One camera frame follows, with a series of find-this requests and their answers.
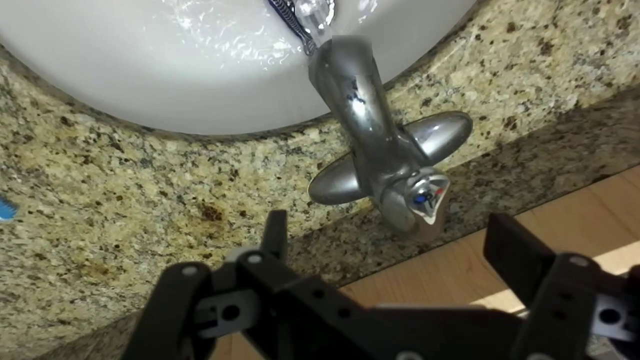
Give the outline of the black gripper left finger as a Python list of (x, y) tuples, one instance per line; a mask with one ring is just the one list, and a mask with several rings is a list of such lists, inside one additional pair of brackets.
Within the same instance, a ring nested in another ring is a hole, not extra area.
[(212, 270), (177, 262), (159, 275), (122, 360), (210, 360), (243, 334), (267, 360), (373, 360), (362, 307), (284, 259), (288, 213), (272, 209), (263, 242)]

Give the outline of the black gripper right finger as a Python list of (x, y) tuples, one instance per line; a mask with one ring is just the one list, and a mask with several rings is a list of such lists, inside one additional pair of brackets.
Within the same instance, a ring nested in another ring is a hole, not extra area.
[(606, 271), (578, 252), (554, 252), (515, 216), (489, 218), (485, 258), (527, 307), (515, 339), (516, 360), (597, 360), (604, 338), (625, 360), (640, 357), (640, 274)]

